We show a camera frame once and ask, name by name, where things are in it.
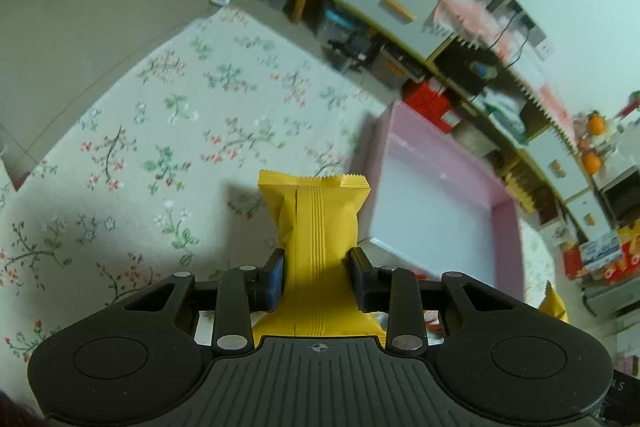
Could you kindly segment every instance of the yellow packaging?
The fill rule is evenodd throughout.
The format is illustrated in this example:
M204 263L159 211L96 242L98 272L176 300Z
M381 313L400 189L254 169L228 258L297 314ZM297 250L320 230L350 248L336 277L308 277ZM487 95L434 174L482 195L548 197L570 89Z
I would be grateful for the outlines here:
M359 311L346 265L358 238L357 212L369 195L364 176L302 178L261 171L258 187L285 250L278 309L254 326L263 335L350 337L385 332Z
M551 315L567 324L569 323L569 315L566 312L564 302L549 281L546 282L545 298L542 299L538 309L546 315Z

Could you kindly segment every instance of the red flower print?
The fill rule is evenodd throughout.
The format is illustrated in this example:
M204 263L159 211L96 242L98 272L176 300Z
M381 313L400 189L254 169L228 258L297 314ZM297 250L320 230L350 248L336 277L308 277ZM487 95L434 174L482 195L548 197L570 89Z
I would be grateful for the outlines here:
M119 180L109 180L107 182L107 186L109 187L110 192L114 192L115 190L118 190L120 187L122 187L122 183L120 183Z

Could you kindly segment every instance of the yellow packet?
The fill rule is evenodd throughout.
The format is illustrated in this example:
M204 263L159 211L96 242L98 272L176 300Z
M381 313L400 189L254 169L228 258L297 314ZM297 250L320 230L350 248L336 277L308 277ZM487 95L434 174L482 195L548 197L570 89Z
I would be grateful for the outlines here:
M551 286L551 282L546 282L545 298L542 299L538 309L546 315L551 315L556 319L569 323L569 315L566 312L564 301L558 295L558 292Z
M358 309L347 251L358 239L357 212L369 195L364 176L303 178L260 171L258 187L285 250L284 291L278 309L254 326L263 335L351 337L385 332Z

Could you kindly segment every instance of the white floral mat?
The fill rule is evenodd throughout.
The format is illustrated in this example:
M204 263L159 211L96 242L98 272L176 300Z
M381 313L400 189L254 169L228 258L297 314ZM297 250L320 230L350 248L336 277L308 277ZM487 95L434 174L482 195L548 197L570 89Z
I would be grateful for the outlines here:
M162 45L0 214L0 389L35 405L26 363L44 338L174 271L262 264L276 229L258 171L346 172L384 108L235 9Z

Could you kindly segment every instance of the wooden handle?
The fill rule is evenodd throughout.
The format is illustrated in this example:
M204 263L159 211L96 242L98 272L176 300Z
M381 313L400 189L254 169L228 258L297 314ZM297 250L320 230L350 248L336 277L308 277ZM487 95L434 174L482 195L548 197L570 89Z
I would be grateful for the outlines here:
M558 160L553 160L549 163L549 166L556 175L556 178L566 178L566 171L562 168L562 164Z
M383 0L387 7L391 8L394 12L398 13L409 22L415 21L418 17L412 14L406 6L404 6L399 0Z

